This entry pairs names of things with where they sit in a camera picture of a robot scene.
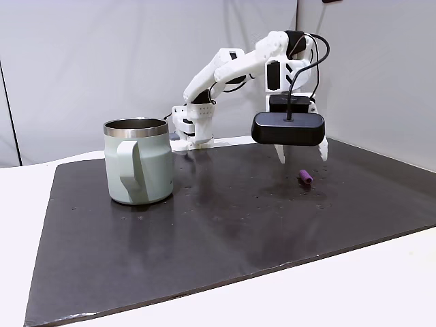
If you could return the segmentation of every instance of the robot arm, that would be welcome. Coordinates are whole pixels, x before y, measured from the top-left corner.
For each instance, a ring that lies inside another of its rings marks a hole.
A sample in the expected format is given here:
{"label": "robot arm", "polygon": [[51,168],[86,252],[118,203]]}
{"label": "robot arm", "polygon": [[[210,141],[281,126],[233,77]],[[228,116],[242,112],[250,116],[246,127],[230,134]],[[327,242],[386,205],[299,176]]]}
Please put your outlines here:
{"label": "robot arm", "polygon": [[[303,32],[272,31],[256,43],[255,50],[247,54],[237,48],[220,49],[185,89],[183,98],[186,104],[172,109],[176,132],[181,140],[187,141],[187,148],[208,147],[213,139],[213,99],[225,90],[227,84],[245,82],[248,74],[259,76],[265,73],[266,111],[270,111],[270,97],[283,97],[296,73],[311,64],[312,46],[313,40]],[[301,59],[293,59],[295,54],[300,54]],[[298,90],[310,77],[311,70],[300,72],[294,82],[294,90]]]}

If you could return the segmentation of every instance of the sage green mug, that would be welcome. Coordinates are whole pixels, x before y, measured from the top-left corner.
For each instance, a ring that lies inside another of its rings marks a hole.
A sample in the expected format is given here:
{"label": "sage green mug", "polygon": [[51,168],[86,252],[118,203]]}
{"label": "sage green mug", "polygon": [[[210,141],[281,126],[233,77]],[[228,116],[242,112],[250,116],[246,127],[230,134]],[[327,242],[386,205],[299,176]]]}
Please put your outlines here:
{"label": "sage green mug", "polygon": [[168,123],[132,118],[104,124],[109,194],[123,204],[148,204],[172,193],[173,158]]}

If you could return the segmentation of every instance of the purple object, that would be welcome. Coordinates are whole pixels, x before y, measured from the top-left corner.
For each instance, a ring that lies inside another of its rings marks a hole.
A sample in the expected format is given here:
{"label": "purple object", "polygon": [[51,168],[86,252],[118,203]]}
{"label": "purple object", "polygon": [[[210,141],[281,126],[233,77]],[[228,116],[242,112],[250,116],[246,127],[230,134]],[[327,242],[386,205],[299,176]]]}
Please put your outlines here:
{"label": "purple object", "polygon": [[306,184],[310,184],[313,181],[313,178],[311,177],[311,175],[309,175],[309,173],[304,169],[300,170],[300,178]]}

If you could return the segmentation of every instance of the black mat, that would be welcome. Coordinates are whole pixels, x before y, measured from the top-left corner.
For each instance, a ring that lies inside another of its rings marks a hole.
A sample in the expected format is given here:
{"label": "black mat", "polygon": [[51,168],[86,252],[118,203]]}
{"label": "black mat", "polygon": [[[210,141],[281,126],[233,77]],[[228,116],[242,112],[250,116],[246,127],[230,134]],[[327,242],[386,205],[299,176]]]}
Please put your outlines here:
{"label": "black mat", "polygon": [[25,326],[169,300],[436,223],[436,174],[335,141],[326,163],[316,148],[286,155],[282,165],[259,144],[175,153],[173,196],[142,207],[111,201],[103,160],[59,166]]}

